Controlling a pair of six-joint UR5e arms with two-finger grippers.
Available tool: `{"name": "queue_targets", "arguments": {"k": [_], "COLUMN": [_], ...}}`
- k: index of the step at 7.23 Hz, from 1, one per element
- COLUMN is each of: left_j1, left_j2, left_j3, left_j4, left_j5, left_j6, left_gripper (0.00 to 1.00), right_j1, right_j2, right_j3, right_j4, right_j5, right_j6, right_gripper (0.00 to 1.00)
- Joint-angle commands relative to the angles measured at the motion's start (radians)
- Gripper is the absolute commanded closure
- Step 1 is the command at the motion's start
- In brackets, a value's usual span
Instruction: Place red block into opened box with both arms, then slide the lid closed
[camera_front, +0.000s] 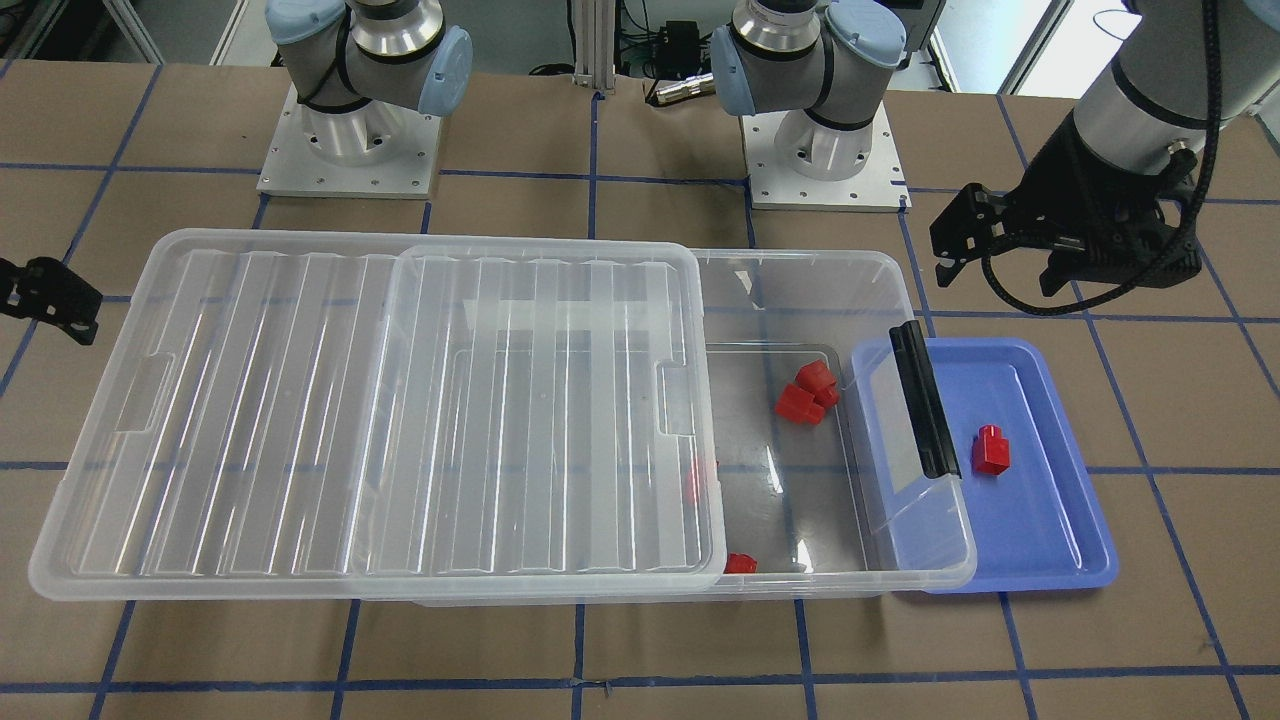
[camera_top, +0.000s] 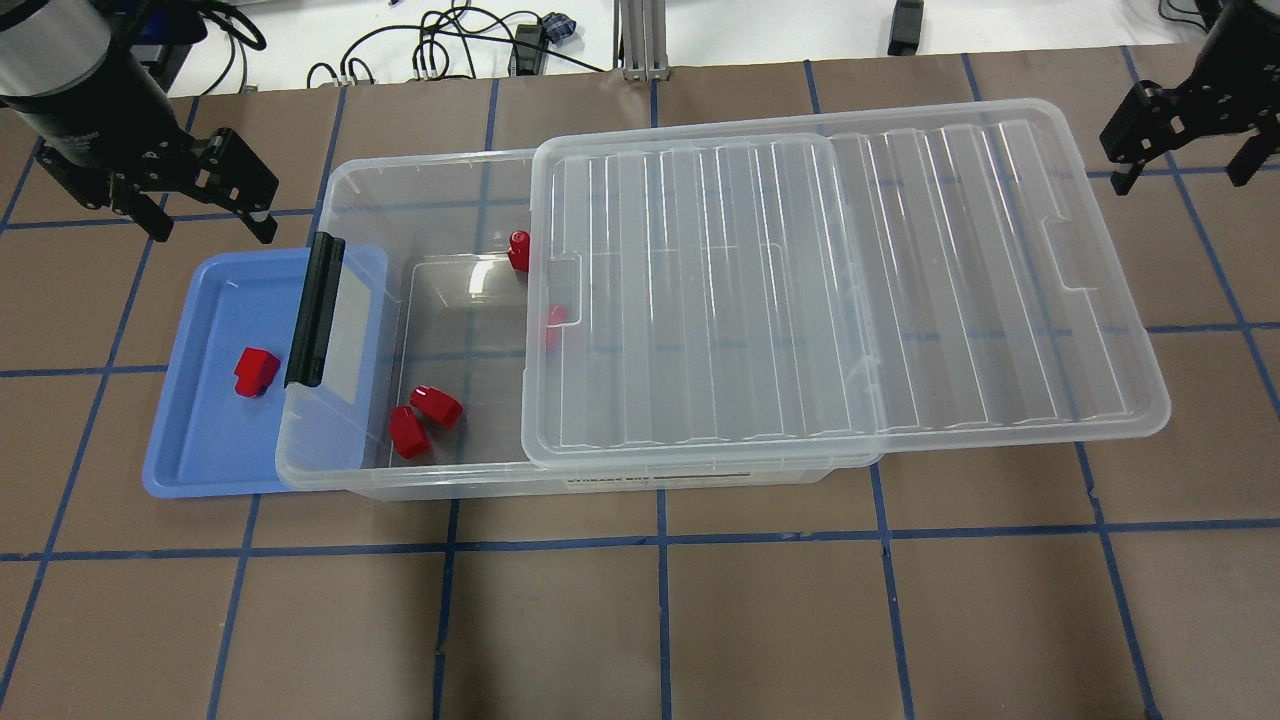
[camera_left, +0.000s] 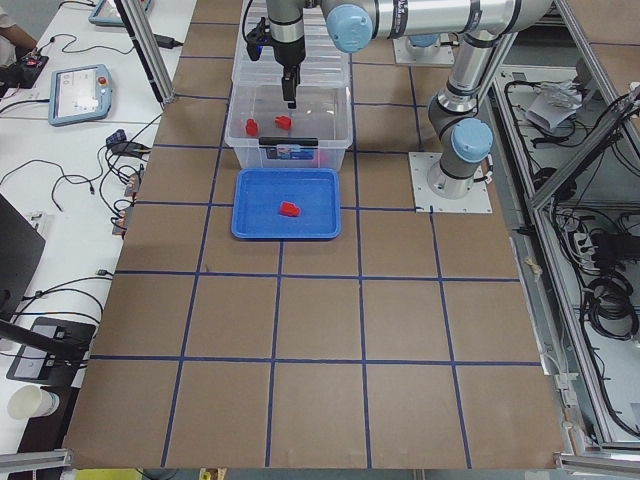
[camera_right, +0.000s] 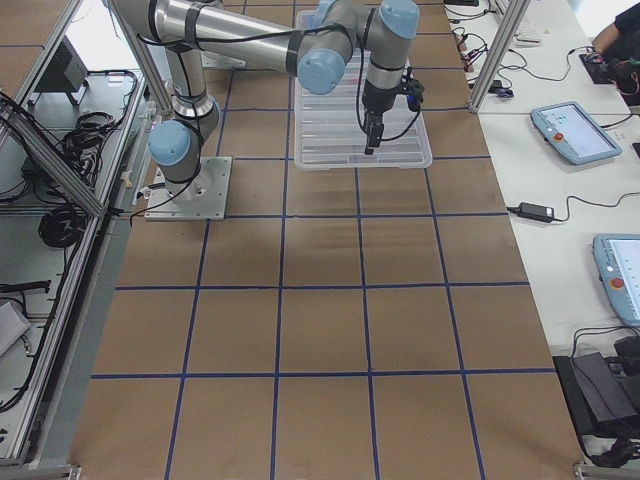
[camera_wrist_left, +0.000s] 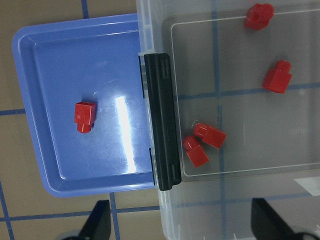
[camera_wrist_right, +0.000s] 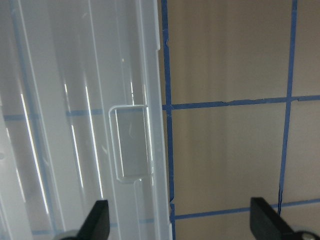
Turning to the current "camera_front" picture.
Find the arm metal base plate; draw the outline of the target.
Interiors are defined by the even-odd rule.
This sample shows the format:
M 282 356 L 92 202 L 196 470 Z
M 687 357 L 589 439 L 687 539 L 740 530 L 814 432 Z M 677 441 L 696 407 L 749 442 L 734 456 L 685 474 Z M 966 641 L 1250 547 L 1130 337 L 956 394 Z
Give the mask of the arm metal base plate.
M 443 128 L 440 117 L 378 101 L 324 114 L 289 87 L 256 188 L 271 197 L 428 200 Z
M 800 110 L 741 117 L 740 126 L 755 209 L 900 213 L 913 206 L 883 105 L 855 131 L 819 126 Z

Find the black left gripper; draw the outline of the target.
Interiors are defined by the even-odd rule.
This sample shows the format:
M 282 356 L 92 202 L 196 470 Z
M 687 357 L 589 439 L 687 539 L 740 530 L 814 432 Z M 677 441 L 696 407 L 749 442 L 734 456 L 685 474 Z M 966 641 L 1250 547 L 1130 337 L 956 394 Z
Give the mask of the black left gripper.
M 1157 154 L 1153 176 L 1119 169 L 1092 152 L 1073 118 L 1064 119 L 1020 183 L 1021 223 L 1059 238 L 1038 278 L 1041 296 L 1051 299 L 1074 281 L 1121 284 L 1143 272 L 1176 231 L 1161 202 L 1190 206 L 1196 165 L 1196 154 L 1176 146 Z M 979 183 L 955 195 L 929 228 L 938 286 L 1018 247 L 1004 228 L 1010 208 Z

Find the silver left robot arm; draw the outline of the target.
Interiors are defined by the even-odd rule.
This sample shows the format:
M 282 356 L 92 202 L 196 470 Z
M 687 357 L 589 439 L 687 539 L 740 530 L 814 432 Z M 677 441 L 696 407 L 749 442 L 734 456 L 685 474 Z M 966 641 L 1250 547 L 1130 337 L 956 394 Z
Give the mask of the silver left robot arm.
M 931 224 L 934 275 L 968 266 L 1009 306 L 1060 315 L 1201 273 L 1196 234 L 1225 117 L 1225 8 L 1161 1 L 1130 35 L 1006 192 L 970 183 Z M 832 181 L 858 168 L 902 22 L 876 1 L 742 1 L 710 38 L 719 101 L 733 117 L 782 111 L 783 158 Z

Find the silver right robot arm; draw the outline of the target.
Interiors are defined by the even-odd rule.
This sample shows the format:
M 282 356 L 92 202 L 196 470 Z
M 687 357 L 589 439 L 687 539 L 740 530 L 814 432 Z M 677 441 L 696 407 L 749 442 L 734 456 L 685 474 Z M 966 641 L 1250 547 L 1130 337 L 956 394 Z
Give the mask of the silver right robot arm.
M 264 19 L 294 90 L 292 136 L 324 169 L 393 161 L 472 74 L 474 41 L 438 1 L 269 1 Z

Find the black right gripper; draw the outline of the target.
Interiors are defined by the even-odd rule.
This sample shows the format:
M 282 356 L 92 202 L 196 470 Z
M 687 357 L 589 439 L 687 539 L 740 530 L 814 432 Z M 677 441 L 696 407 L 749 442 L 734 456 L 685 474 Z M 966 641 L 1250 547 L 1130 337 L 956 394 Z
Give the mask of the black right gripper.
M 99 332 L 102 293 L 55 258 L 1 260 L 1 313 L 56 327 L 81 346 Z

